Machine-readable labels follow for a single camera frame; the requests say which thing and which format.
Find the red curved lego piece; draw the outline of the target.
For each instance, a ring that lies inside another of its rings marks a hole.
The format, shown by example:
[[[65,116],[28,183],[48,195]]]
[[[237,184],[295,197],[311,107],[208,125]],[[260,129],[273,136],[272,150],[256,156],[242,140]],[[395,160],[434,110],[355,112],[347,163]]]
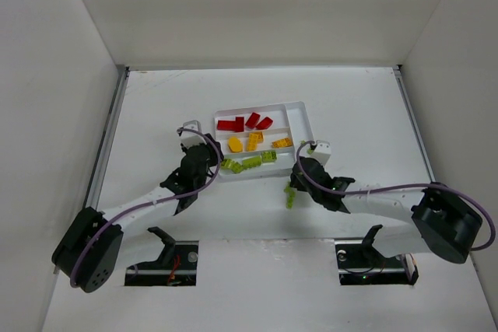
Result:
[[[245,122],[245,127],[249,128],[249,129],[254,129],[257,126],[257,124],[260,120],[260,117],[261,117],[261,115],[259,113],[255,113],[255,112],[251,113],[251,115],[249,116],[249,118]]]

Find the yellow lego brick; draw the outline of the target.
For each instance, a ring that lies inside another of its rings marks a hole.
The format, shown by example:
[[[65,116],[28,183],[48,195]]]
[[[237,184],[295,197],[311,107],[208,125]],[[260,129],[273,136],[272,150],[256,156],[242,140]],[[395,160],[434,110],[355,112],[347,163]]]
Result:
[[[290,138],[280,138],[272,142],[272,147],[274,149],[283,149],[293,146],[293,141]]]

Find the red rounded lego brick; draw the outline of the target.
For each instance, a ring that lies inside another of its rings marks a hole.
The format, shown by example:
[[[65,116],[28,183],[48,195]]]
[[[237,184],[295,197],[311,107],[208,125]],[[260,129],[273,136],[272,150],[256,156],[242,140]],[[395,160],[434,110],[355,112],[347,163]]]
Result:
[[[270,128],[272,126],[272,124],[273,124],[273,119],[271,119],[270,117],[264,117],[262,120],[260,120],[257,123],[255,128],[259,131],[263,131],[263,130]]]

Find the white divided tray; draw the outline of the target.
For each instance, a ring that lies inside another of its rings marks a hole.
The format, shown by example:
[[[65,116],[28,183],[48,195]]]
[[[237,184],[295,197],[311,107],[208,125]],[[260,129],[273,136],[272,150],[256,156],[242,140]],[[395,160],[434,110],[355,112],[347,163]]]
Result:
[[[261,120],[264,117],[273,119],[272,126],[262,131],[264,141],[258,145],[255,151],[248,152],[246,144],[248,135],[251,132],[257,131],[256,128],[245,128],[243,132],[218,131],[215,129],[214,139],[221,144],[222,152],[227,159],[233,159],[242,163],[244,159],[259,156],[264,151],[274,150],[277,153],[277,160],[274,163],[262,163],[259,167],[247,169],[238,174],[222,169],[219,172],[219,179],[222,182],[252,180],[271,176],[288,176],[296,162],[296,148],[300,144],[300,141],[309,141],[313,138],[307,110],[305,104],[301,101],[219,110],[214,113],[214,126],[216,127],[218,120],[233,120],[235,117],[244,117],[246,121],[253,112],[259,113]],[[230,151],[227,142],[231,137],[237,137],[242,141],[244,146],[242,152],[233,153]],[[274,149],[272,142],[280,138],[290,138],[293,141],[293,146]]]

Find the lime green studded brick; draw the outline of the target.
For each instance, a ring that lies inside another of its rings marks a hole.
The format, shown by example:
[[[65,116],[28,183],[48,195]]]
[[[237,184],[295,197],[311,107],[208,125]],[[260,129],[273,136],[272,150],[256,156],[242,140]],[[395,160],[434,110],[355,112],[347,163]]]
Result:
[[[264,151],[261,153],[261,161],[263,163],[274,163],[277,160],[277,153],[274,150]]]

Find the lime green lego brick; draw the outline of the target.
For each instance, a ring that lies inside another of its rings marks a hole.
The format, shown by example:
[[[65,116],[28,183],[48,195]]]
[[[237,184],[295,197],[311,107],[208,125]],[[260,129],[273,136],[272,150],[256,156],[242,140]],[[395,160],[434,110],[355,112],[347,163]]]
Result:
[[[261,156],[253,156],[242,161],[242,167],[244,169],[253,169],[259,167],[262,164]]]

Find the yellow and red lego stack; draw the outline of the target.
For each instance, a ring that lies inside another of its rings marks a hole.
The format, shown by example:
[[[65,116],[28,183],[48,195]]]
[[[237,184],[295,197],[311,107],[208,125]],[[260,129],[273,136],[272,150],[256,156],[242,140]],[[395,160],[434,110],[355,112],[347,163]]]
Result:
[[[258,145],[264,141],[264,136],[261,131],[251,132],[248,135],[246,150],[248,152],[253,152],[257,149]]]

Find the large lime green lego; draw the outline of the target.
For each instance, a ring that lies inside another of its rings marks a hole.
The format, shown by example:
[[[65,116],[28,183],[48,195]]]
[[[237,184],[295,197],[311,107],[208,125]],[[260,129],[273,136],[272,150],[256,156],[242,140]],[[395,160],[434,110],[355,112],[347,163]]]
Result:
[[[232,173],[238,174],[244,171],[244,166],[238,161],[233,159],[224,159],[221,162],[221,168],[224,170],[229,170]]]

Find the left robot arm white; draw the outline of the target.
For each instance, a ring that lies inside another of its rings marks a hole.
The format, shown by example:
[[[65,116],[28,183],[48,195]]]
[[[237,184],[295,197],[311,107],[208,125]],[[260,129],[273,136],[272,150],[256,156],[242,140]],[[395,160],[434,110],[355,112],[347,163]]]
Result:
[[[210,134],[192,134],[196,143],[181,146],[180,165],[152,191],[115,208],[86,207],[77,214],[51,257],[73,288],[94,292],[115,268],[176,263],[176,241],[159,222],[194,204],[224,160],[221,144]]]

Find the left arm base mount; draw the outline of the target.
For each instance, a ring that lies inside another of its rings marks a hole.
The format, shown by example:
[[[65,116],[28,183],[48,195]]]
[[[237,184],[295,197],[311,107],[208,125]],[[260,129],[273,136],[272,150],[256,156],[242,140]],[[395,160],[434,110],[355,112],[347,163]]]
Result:
[[[125,272],[127,287],[196,286],[198,241],[176,241],[159,227],[148,228],[161,242],[161,251],[148,261],[138,262]]]

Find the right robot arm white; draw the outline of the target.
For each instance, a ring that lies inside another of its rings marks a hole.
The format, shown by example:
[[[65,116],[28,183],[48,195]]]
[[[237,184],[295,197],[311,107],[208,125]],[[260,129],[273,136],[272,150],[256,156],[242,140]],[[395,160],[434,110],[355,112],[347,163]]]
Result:
[[[462,197],[431,183],[427,187],[374,193],[374,186],[351,177],[330,176],[313,158],[300,157],[290,185],[306,192],[328,211],[391,218],[397,225],[374,224],[363,237],[385,258],[408,253],[433,253],[463,264],[482,226],[481,216]]]

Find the yellow rounded lego piece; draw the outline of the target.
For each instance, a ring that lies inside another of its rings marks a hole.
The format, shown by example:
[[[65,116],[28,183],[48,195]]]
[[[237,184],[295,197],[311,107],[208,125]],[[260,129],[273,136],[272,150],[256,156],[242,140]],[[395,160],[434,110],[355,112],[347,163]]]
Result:
[[[228,144],[230,151],[233,153],[242,152],[244,150],[244,146],[243,146],[242,141],[237,137],[229,138],[227,144]]]

